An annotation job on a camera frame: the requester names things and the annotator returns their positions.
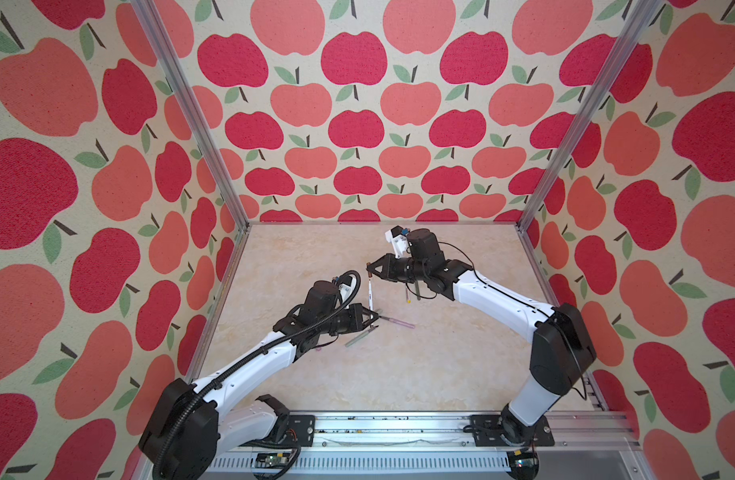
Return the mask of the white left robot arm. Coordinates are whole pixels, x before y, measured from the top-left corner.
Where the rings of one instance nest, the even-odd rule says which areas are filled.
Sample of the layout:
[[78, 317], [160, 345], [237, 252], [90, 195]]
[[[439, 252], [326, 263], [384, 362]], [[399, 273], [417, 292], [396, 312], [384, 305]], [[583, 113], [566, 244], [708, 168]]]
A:
[[361, 275], [349, 270], [320, 280], [251, 351], [193, 383], [165, 387], [139, 440], [155, 479], [197, 479], [215, 457], [247, 443], [276, 443], [288, 432], [289, 411], [271, 396], [235, 407], [259, 385], [321, 347], [321, 337], [363, 332], [379, 318], [355, 298]]

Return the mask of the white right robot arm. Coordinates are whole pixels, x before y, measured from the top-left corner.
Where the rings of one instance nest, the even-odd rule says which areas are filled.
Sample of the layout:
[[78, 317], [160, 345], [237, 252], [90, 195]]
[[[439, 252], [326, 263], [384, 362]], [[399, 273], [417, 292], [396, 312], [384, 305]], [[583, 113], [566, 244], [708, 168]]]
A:
[[509, 444], [524, 444], [533, 438], [539, 420], [573, 390], [597, 360], [577, 307], [541, 303], [489, 284], [463, 261], [397, 258], [389, 253], [370, 263], [367, 271], [395, 283], [423, 282], [431, 292], [495, 318], [531, 343], [527, 380], [501, 410], [497, 426]]

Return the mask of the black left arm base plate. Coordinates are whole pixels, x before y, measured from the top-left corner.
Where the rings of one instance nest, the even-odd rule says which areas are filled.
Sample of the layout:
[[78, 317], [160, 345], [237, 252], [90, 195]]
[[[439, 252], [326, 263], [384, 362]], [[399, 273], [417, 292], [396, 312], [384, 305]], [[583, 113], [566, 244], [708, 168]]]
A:
[[316, 433], [315, 415], [286, 415], [282, 419], [278, 444], [284, 447], [299, 445], [309, 448], [314, 444]]

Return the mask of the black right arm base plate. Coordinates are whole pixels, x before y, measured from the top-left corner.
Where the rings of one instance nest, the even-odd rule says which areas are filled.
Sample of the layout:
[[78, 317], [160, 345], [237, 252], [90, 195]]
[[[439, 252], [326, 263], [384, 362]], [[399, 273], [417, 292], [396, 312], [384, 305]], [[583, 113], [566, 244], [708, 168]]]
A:
[[477, 447], [515, 447], [528, 448], [553, 447], [555, 438], [545, 416], [532, 426], [525, 426], [511, 417], [501, 419], [501, 415], [472, 415], [463, 432], [471, 434]]

